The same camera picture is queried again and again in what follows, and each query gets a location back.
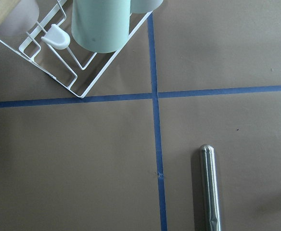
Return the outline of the mint green cup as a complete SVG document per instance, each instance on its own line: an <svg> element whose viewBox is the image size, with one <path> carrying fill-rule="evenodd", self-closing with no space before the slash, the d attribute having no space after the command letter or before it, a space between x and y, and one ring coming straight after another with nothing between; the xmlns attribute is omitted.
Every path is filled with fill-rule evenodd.
<svg viewBox="0 0 281 231"><path fill-rule="evenodd" d="M74 0L71 32L86 50L110 53L128 40L129 0Z"/></svg>

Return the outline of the grey-green cup top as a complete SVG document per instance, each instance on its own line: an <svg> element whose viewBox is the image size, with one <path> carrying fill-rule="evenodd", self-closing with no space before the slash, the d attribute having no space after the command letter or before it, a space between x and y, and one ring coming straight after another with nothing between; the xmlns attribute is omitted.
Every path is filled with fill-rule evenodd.
<svg viewBox="0 0 281 231"><path fill-rule="evenodd" d="M148 13L157 9L163 0L131 0L131 13Z"/></svg>

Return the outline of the white-grey cup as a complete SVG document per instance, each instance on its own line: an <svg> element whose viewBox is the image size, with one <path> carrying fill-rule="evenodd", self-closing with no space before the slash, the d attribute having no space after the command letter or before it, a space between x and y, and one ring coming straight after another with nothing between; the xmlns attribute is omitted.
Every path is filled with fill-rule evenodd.
<svg viewBox="0 0 281 231"><path fill-rule="evenodd" d="M21 0L0 25L0 35L17 36L29 31L38 20L39 6L36 0Z"/></svg>

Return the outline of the steel muddler black tip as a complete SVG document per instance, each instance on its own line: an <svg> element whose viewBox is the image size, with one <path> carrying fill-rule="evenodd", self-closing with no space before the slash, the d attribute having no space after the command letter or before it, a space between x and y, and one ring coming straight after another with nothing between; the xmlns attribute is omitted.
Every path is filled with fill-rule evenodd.
<svg viewBox="0 0 281 231"><path fill-rule="evenodd" d="M222 230L215 150L209 144L200 147L200 165L203 181L205 225L208 231Z"/></svg>

